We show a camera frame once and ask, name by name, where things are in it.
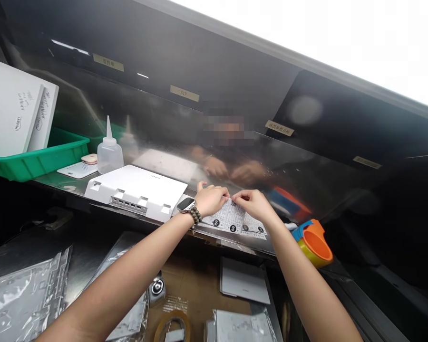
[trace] hand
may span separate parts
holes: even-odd
[[[198,183],[195,196],[196,208],[202,218],[218,212],[230,198],[227,188],[209,185],[206,189],[203,189],[203,185],[206,184],[204,181]]]
[[[232,173],[231,179],[236,184],[246,187],[265,177],[265,174],[265,168],[258,161],[250,161],[236,168]]]
[[[232,200],[243,207],[250,216],[265,225],[270,220],[279,219],[265,195],[258,190],[242,190],[234,194]]]
[[[204,171],[208,176],[214,176],[220,180],[229,178],[225,163],[216,157],[208,157],[204,163]]]

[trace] tape roll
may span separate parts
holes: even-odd
[[[154,342],[162,341],[162,333],[165,327],[171,322],[178,322],[184,329],[184,342],[190,341],[190,321],[187,315],[181,310],[173,310],[165,313],[157,326]]]

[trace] watch face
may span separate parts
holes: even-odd
[[[195,202],[195,200],[193,198],[186,198],[185,200],[183,200],[181,203],[179,203],[177,205],[177,209],[178,210],[185,210],[185,208],[191,206],[193,204],[193,202]]]

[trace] green plastic tray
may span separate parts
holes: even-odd
[[[75,164],[88,154],[89,142],[88,138],[53,127],[47,148],[0,157],[0,177],[24,182]]]

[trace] sticker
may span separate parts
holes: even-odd
[[[295,131],[292,128],[282,126],[281,124],[275,123],[274,121],[271,121],[271,120],[268,120],[265,127],[288,136],[292,136],[292,133]]]
[[[103,64],[107,67],[111,67],[113,69],[119,70],[119,71],[124,71],[124,65],[122,63],[113,61],[112,59],[97,55],[97,54],[92,54],[94,56],[94,62]]]
[[[200,95],[175,87],[174,85],[170,85],[170,93],[173,93],[182,97],[186,97],[189,100],[192,100],[195,102],[198,102],[200,100]]]
[[[236,205],[235,202],[228,199],[219,212],[203,218],[203,222],[214,227],[228,229],[234,233],[243,225],[245,213],[246,211],[243,207]]]
[[[368,159],[364,159],[364,158],[359,157],[359,156],[356,156],[353,159],[353,161],[354,162],[359,162],[360,164],[363,164],[363,165],[366,165],[366,166],[369,166],[369,167],[372,167],[373,169],[380,169],[381,166],[382,166],[380,164],[377,164],[377,163],[375,163],[373,161],[369,161]]]
[[[266,235],[268,235],[263,223],[254,219],[245,212],[243,207],[237,205],[231,199],[228,199],[219,212],[203,218],[199,226],[247,235],[262,240],[266,240]]]
[[[254,219],[248,213],[246,213],[244,215],[243,230],[268,235],[268,233],[266,232],[266,229],[264,227],[265,226],[263,225],[262,222]]]
[[[257,232],[251,232],[251,231],[246,231],[246,230],[241,230],[240,232],[241,235],[247,235],[253,238],[259,238],[261,240],[266,240],[266,236]]]

